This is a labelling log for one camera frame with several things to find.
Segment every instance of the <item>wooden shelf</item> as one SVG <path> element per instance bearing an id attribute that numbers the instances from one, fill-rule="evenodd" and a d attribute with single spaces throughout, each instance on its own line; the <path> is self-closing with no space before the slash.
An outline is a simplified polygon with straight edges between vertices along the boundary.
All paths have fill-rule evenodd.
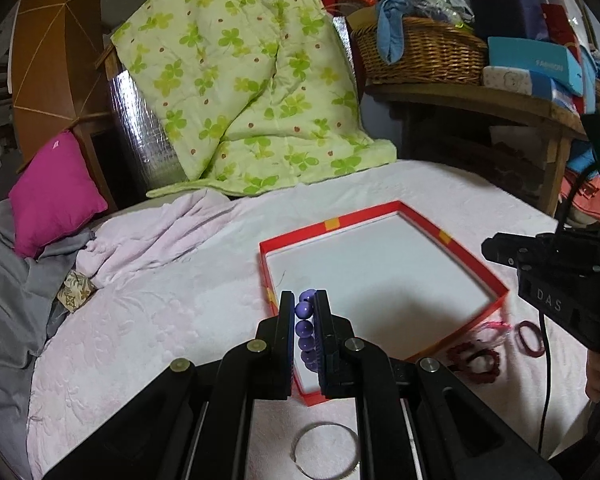
<path id="1" fill-rule="evenodd" d="M 484 86 L 446 83 L 371 85 L 366 92 L 381 101 L 462 108 L 534 126 L 558 138 L 587 139 L 576 114 L 538 97 Z"/>

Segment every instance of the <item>human hand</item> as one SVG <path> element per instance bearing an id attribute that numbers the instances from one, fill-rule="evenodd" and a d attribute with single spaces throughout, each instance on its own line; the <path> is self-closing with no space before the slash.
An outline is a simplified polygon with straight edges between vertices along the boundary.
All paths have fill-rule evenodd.
<path id="1" fill-rule="evenodd" d="M 600 402 L 600 354 L 587 351 L 587 385 L 584 389 L 593 402 Z"/>

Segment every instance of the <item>red hair tie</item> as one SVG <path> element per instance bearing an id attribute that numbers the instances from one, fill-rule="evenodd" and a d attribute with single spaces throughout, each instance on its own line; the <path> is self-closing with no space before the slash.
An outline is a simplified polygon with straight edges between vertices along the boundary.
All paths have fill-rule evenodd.
<path id="1" fill-rule="evenodd" d="M 531 329 L 531 332 L 533 332 L 536 336 L 536 341 L 538 342 L 538 350 L 533 350 L 528 344 L 526 344 L 525 338 L 522 337 L 522 330 L 520 330 L 524 327 Z M 520 351 L 523 354 L 535 358 L 542 357 L 544 355 L 544 343 L 542 342 L 542 332 L 540 331 L 538 325 L 536 325 L 534 322 L 524 320 L 516 325 L 516 341 L 521 346 Z"/>
<path id="2" fill-rule="evenodd" d="M 496 378 L 500 375 L 500 354 L 491 348 L 481 348 L 466 358 L 462 357 L 463 354 L 466 354 L 474 349 L 475 345 L 468 341 L 466 343 L 460 343 L 459 345 L 447 350 L 446 356 L 454 364 L 454 366 L 449 367 L 449 369 L 451 371 L 462 372 L 472 383 L 494 383 Z M 476 360 L 478 357 L 490 357 L 491 368 L 484 372 L 475 372 L 471 368 L 471 362 Z"/>

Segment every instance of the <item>yellow tape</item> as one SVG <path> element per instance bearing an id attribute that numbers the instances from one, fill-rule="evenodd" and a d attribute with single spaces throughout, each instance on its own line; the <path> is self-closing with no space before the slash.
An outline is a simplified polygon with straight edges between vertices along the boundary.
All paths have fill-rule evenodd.
<path id="1" fill-rule="evenodd" d="M 276 308 L 278 307 L 278 300 L 276 299 L 276 295 L 273 292 L 273 290 L 271 290 L 269 287 L 267 287 L 267 297 L 269 298 L 269 301 L 271 303 L 273 303 Z"/>
<path id="2" fill-rule="evenodd" d="M 324 221 L 324 228 L 327 229 L 327 231 L 337 229 L 338 227 L 340 227 L 340 218 L 338 217 L 329 218 L 328 220 Z"/>
<path id="3" fill-rule="evenodd" d="M 442 229 L 440 229 L 440 232 L 438 233 L 438 238 L 440 238 L 440 241 L 445 245 L 449 245 L 449 242 L 451 241 L 451 236 L 446 234 Z"/>

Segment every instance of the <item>screw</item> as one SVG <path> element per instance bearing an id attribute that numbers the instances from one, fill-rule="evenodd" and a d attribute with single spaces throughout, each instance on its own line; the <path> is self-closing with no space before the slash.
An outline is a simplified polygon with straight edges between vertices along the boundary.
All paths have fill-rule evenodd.
<path id="1" fill-rule="evenodd" d="M 426 372 L 437 372 L 440 370 L 440 363 L 433 357 L 425 357 L 420 360 L 420 368 Z"/>
<path id="2" fill-rule="evenodd" d="M 169 368 L 172 372 L 185 372 L 191 366 L 191 361 L 185 359 L 184 357 L 178 357 L 171 361 Z"/>
<path id="3" fill-rule="evenodd" d="M 365 342 L 357 337 L 350 337 L 344 342 L 344 346 L 352 352 L 359 352 L 365 347 Z"/>
<path id="4" fill-rule="evenodd" d="M 267 349 L 267 343 L 262 339 L 252 339 L 247 343 L 247 350 L 249 352 L 260 353 Z"/>

